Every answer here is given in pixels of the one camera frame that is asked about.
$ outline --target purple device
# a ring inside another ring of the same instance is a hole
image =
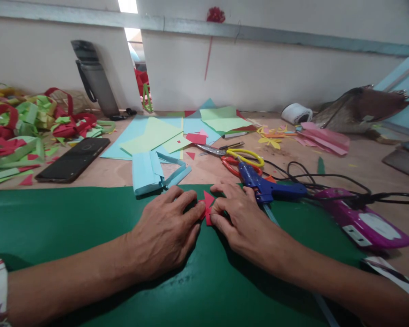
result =
[[[315,197],[336,198],[346,195],[353,194],[343,188],[328,188]],[[367,206],[353,210],[343,200],[319,201],[358,246],[372,250],[409,246],[409,236]]]

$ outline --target forearm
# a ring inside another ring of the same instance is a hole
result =
[[[392,281],[328,258],[301,244],[280,277],[320,293],[370,326],[409,326],[409,295]]]
[[[137,283],[127,242],[126,234],[71,257],[11,272],[10,323],[45,324]]]

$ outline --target scissor blade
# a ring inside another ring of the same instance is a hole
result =
[[[201,144],[196,144],[196,147],[199,149],[202,149],[203,151],[210,153],[210,154],[215,154],[218,156],[224,156],[226,154],[225,150],[220,150],[217,148],[212,148],[208,145],[201,145]]]

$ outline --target yellow-handled scissors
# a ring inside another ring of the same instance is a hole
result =
[[[253,151],[249,151],[249,150],[245,150],[245,149],[220,150],[220,149],[212,148],[212,147],[210,147],[208,145],[201,145],[201,144],[196,144],[196,146],[197,146],[197,148],[200,148],[203,151],[206,151],[206,152],[208,152],[210,154],[215,154],[215,155],[220,156],[220,157],[223,157],[225,155],[229,155],[229,156],[234,157],[235,159],[244,161],[244,162],[248,163],[249,165],[256,166],[258,168],[263,167],[264,164],[265,164],[264,160],[259,155],[254,153]],[[249,154],[252,157],[254,157],[255,159],[257,159],[258,163],[254,162],[254,161],[251,161],[251,160],[248,160],[247,158],[244,158],[242,155],[240,155],[238,153]]]

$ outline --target gray water bottle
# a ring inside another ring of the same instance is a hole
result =
[[[77,69],[88,98],[92,102],[99,103],[100,109],[106,117],[119,115],[120,111],[114,94],[109,86],[105,70],[99,62],[94,45],[82,40],[71,41],[71,44],[77,58],[79,58],[76,60]]]

